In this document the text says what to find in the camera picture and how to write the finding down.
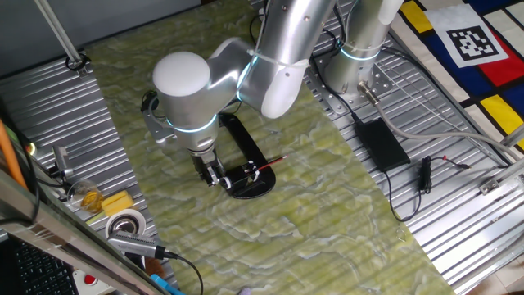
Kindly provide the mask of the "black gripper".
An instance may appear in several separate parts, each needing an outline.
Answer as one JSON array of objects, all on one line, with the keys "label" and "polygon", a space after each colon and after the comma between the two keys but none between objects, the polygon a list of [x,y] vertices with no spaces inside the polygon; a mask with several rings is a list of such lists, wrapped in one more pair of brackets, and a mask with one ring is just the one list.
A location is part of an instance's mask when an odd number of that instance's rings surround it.
[{"label": "black gripper", "polygon": [[205,151],[190,151],[193,165],[201,179],[205,179],[209,186],[225,183],[225,169],[217,156],[215,149]]}]

